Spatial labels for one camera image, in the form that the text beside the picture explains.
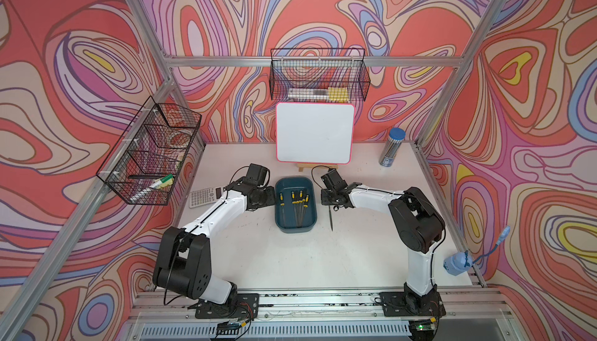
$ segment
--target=calculator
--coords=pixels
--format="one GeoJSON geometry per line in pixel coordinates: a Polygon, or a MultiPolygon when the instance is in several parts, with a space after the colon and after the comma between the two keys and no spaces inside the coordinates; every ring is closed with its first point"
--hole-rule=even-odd
{"type": "Polygon", "coordinates": [[[205,188],[198,191],[192,191],[189,194],[189,208],[198,207],[205,204],[215,203],[222,196],[222,187],[205,188]]]}

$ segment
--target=blue plastic tray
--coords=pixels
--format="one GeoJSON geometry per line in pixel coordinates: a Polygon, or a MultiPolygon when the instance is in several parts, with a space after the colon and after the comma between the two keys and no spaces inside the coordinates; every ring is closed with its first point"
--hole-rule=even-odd
{"type": "Polygon", "coordinates": [[[315,210],[315,193],[313,183],[304,176],[293,176],[282,178],[276,183],[276,224],[285,233],[306,233],[311,231],[317,222],[317,210],[315,210]],[[303,191],[303,198],[306,192],[309,195],[308,207],[303,216],[303,224],[297,225],[297,216],[294,213],[292,191],[298,199],[300,191],[303,191]],[[280,193],[284,198],[284,213],[280,205],[280,193]]]}

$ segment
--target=screwdriver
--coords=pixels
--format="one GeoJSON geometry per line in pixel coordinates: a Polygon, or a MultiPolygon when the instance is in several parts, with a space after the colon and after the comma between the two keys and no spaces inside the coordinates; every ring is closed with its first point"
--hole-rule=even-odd
{"type": "Polygon", "coordinates": [[[305,204],[303,205],[303,213],[301,214],[301,217],[300,217],[301,226],[303,225],[304,215],[307,213],[307,206],[309,206],[309,195],[307,195],[304,202],[305,202],[305,204]]]}
{"type": "Polygon", "coordinates": [[[299,226],[299,223],[298,223],[299,218],[297,216],[297,202],[294,198],[294,191],[292,192],[292,194],[293,194],[293,204],[294,204],[294,221],[295,221],[296,226],[298,227],[299,226]]]}
{"type": "Polygon", "coordinates": [[[298,212],[299,212],[298,213],[298,216],[299,216],[299,218],[298,218],[298,221],[299,221],[298,226],[302,227],[303,226],[303,208],[301,208],[301,205],[304,202],[303,190],[302,189],[300,190],[300,194],[298,195],[298,197],[299,197],[298,206],[297,206],[298,207],[298,212]]]}
{"type": "Polygon", "coordinates": [[[284,223],[284,228],[288,227],[286,224],[286,214],[284,214],[284,197],[280,192],[280,206],[282,207],[282,223],[284,223]]]}
{"type": "Polygon", "coordinates": [[[332,223],[332,207],[328,205],[328,211],[330,212],[330,227],[334,230],[334,224],[332,223]]]}

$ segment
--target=yellow item in basket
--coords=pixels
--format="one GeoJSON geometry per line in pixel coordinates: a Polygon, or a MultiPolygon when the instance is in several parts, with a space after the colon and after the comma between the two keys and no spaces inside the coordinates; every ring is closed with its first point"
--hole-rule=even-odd
{"type": "Polygon", "coordinates": [[[170,174],[168,176],[163,177],[162,179],[157,179],[157,181],[161,181],[162,183],[155,186],[156,189],[166,188],[168,186],[171,186],[172,183],[174,183],[174,177],[172,176],[172,174],[170,174]]]}
{"type": "Polygon", "coordinates": [[[328,98],[331,102],[347,103],[348,89],[342,87],[328,87],[328,98]]]}

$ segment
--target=wooden easel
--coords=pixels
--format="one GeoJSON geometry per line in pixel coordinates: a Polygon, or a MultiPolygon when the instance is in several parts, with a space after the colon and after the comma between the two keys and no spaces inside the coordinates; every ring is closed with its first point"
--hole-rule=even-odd
{"type": "Polygon", "coordinates": [[[314,168],[316,166],[327,166],[329,168],[338,168],[337,164],[310,164],[310,163],[297,163],[298,171],[303,172],[305,168],[314,168]]]}

